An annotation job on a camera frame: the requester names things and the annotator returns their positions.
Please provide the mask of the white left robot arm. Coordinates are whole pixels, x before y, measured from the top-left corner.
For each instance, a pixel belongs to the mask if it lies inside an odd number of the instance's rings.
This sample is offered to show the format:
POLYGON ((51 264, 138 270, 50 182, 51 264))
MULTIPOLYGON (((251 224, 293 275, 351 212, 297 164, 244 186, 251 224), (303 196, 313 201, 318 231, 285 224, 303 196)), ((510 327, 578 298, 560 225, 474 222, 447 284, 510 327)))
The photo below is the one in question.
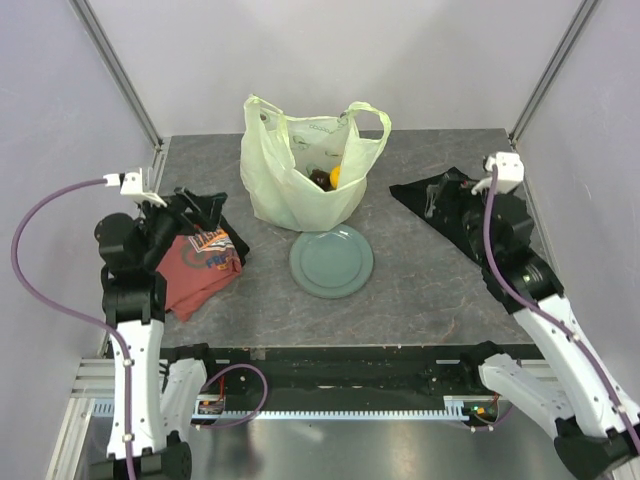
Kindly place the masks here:
POLYGON ((199 393, 219 382, 219 369, 203 359, 206 345, 180 347, 161 361, 167 282, 157 268, 180 235, 213 231, 224 193, 199 196, 177 189, 143 201, 141 215, 115 213, 94 230, 101 271, 102 308, 114 359, 113 422, 106 459, 91 479, 188 479, 187 437, 199 393))

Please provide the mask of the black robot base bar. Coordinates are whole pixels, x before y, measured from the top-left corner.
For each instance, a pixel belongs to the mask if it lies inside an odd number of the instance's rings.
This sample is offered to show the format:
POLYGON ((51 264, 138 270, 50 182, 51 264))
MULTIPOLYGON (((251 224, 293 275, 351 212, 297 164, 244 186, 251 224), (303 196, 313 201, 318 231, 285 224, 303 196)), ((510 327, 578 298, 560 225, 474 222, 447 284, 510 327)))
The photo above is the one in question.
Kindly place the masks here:
POLYGON ((540 365, 542 354, 526 344, 352 347, 232 347, 205 343, 163 348, 169 362, 193 357, 213 375, 227 365, 249 363, 267 378, 269 392, 278 390, 373 390, 426 396, 489 395, 472 368, 491 355, 505 353, 521 365, 540 365))

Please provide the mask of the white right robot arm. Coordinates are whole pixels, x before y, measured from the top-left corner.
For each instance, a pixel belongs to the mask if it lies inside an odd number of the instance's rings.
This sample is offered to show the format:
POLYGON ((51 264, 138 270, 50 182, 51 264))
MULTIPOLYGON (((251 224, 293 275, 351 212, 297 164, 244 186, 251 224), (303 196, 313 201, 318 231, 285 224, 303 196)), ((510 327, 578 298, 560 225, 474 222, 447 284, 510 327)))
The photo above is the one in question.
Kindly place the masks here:
POLYGON ((574 478, 597 479, 638 458, 639 403, 614 379, 559 278, 532 249, 534 221, 514 193, 522 181, 498 167, 482 180, 451 168, 400 198, 480 267, 487 290, 531 337, 559 384, 543 385, 485 342, 458 368, 460 386, 506 398, 546 432, 574 478))

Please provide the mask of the light green plastic bag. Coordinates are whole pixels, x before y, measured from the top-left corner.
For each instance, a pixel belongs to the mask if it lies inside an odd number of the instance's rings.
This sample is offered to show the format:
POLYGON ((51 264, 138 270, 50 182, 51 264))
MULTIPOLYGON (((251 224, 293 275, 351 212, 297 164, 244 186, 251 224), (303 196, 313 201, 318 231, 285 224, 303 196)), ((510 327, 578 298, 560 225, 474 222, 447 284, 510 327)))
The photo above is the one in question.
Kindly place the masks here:
POLYGON ((256 218, 298 231, 327 231, 360 204, 367 175, 387 144, 392 123, 367 102, 338 116, 292 117, 251 95, 244 103, 240 175, 256 218), (337 189, 325 192, 313 169, 341 167, 337 189))

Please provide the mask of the yellow lemon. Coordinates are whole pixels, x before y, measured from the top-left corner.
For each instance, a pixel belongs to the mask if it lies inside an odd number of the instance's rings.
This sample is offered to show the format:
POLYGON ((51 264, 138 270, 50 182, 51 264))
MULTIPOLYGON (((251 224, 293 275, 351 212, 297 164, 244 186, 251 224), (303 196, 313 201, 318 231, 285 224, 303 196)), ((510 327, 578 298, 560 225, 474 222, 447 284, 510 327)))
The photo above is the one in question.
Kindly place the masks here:
POLYGON ((333 189, 337 189, 339 185, 341 167, 336 166, 329 174, 330 185, 333 189))

